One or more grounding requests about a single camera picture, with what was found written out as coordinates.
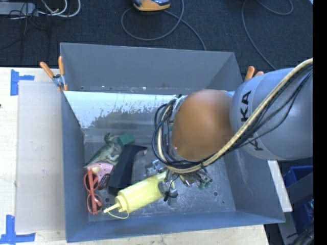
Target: gray bin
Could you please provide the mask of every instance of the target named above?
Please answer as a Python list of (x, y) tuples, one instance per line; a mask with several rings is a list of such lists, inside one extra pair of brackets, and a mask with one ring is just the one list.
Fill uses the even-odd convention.
[[(229, 52), (62, 43), (60, 54), (69, 86), (61, 95), (67, 242), (285, 221), (267, 161), (242, 150), (208, 167), (214, 180), (208, 189), (176, 181), (178, 197), (171, 206), (160, 199), (124, 220), (91, 215), (83, 166), (104, 144), (107, 132), (132, 132), (135, 144), (148, 147), (145, 156), (136, 156), (133, 168), (132, 181), (142, 180), (144, 166), (156, 159), (151, 137), (157, 105), (172, 95), (204, 88), (235, 91), (242, 78)], [(112, 106), (119, 97), (129, 111)], [(142, 110), (130, 104), (138, 98), (149, 102)], [(104, 202), (109, 207), (114, 196), (102, 194), (109, 198)]]

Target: black carpet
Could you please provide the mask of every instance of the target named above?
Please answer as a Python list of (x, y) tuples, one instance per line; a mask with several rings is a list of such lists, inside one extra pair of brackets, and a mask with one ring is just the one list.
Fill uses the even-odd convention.
[[(12, 1), (30, 1), (45, 11), (41, 0)], [(44, 1), (53, 10), (64, 6), (63, 0)], [(0, 66), (38, 67), (45, 61), (55, 68), (61, 42), (234, 52), (241, 73), (250, 65), (265, 72), (295, 67), (313, 54), (309, 0), (183, 0), (186, 23), (180, 21), (169, 35), (150, 41), (135, 39), (123, 29), (121, 17), (131, 8), (130, 0), (80, 1), (79, 14), (71, 18), (39, 14), (13, 20), (2, 15)], [(123, 19), (125, 29), (146, 39), (170, 32), (183, 8), (182, 0), (170, 1), (171, 14), (129, 10)], [(77, 0), (69, 2), (72, 14)]]

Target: pink object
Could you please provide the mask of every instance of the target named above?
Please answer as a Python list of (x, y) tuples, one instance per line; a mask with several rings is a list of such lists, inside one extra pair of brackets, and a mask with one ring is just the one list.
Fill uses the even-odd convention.
[(103, 189), (110, 178), (110, 173), (113, 168), (113, 165), (108, 162), (96, 162), (87, 167), (88, 170), (96, 173), (99, 177), (99, 189)]

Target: yellow squeeze bottle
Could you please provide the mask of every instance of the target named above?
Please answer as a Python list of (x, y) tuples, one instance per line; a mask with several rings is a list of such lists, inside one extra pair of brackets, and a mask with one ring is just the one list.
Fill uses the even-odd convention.
[(138, 183), (135, 183), (118, 192), (114, 198), (115, 204), (103, 210), (108, 212), (118, 208), (118, 212), (131, 213), (141, 207), (157, 201), (163, 195), (161, 194), (158, 183), (163, 181), (166, 172), (150, 176)]

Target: red sunglasses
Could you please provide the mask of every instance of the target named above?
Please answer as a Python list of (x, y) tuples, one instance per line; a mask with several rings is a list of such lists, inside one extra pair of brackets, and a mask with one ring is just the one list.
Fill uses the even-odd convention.
[(102, 211), (102, 199), (98, 194), (94, 193), (99, 187), (99, 178), (92, 170), (87, 170), (84, 175), (84, 185), (89, 192), (87, 196), (87, 209), (92, 214), (97, 214)]

